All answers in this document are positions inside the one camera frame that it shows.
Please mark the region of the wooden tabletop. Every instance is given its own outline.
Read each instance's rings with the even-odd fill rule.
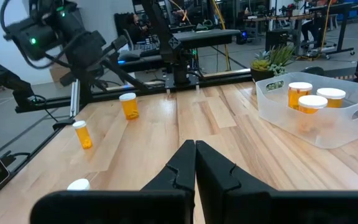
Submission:
[[[267,16],[267,17],[260,17],[256,19],[244,19],[246,22],[250,21],[267,21],[267,20],[275,20],[275,21],[284,21],[284,20],[298,20],[298,19],[311,19],[314,17],[314,14],[305,14],[305,15],[299,15],[299,16]]]
[[[133,121],[116,100],[85,107],[76,119],[87,121],[93,148],[64,128],[0,191],[0,223],[28,223],[40,197],[80,178],[94,190],[139,190],[186,139],[206,141],[276,189],[358,189],[358,140],[319,149],[262,120],[253,83],[142,96],[138,105]],[[204,223],[198,193],[195,203],[195,223]]]

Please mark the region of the blue bin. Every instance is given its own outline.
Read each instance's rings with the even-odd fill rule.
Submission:
[[[343,14],[338,14],[338,15],[336,16],[336,20],[337,20],[337,21],[342,21],[342,20],[343,20]]]
[[[357,10],[349,11],[349,18],[357,16]]]

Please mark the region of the white bottle cap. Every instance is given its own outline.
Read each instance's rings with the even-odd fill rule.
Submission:
[[[86,126],[85,121],[77,121],[73,124],[73,128],[75,129],[84,128],[85,126]]]
[[[119,101],[128,101],[128,100],[133,100],[134,98],[136,98],[135,93],[125,93],[119,96]]]
[[[89,190],[91,188],[90,182],[87,179],[78,179],[72,182],[67,190]]]
[[[305,82],[295,82],[295,83],[290,83],[288,87],[299,91],[309,91],[313,88],[313,85]]]
[[[317,95],[331,100],[340,100],[345,98],[346,92],[335,88],[320,88],[317,90]]]
[[[322,96],[308,95],[299,97],[299,105],[305,108],[321,109],[326,107],[328,100]]]

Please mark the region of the concrete floor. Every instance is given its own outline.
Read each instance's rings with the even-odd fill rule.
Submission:
[[[337,42],[339,29],[327,33],[327,39]],[[351,68],[357,65],[358,59],[358,23],[348,24],[344,39],[344,48],[354,47],[355,55],[351,56],[349,52],[332,55],[331,60],[319,59],[313,62],[296,61],[289,65],[289,72],[300,71],[306,67],[319,66],[325,70],[335,70],[339,68]],[[219,46],[220,51],[224,51],[224,46]],[[237,61],[231,61],[232,70],[250,67],[250,62],[254,54],[264,50],[264,41],[261,45],[237,45],[229,44],[229,56]],[[212,47],[199,49],[200,66],[207,73],[222,72],[226,69],[225,59],[222,54]],[[160,71],[153,73],[139,72],[137,78],[146,82],[154,78],[161,78]],[[112,72],[106,72],[104,80],[119,82],[117,76]],[[56,83],[35,85],[32,87],[34,93],[46,98],[69,96],[70,87],[61,87]],[[32,152],[46,137],[52,134],[52,124],[54,120],[50,119],[45,111],[36,111],[25,114],[17,114],[14,111],[16,102],[13,100],[10,90],[0,92],[0,155],[7,151],[12,152]],[[65,119],[69,115],[69,108],[58,108],[49,110],[58,119]],[[13,165],[9,166],[12,170],[24,158],[19,158]]]

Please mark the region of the clear plastic bin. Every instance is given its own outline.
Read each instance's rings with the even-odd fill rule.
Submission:
[[[268,90],[267,85],[283,81],[283,86]],[[319,88],[338,88],[346,92],[341,108],[323,108],[304,114],[288,107],[288,84],[308,82],[311,94]],[[293,72],[256,83],[259,116],[272,124],[325,149],[332,149],[358,139],[358,83]]]

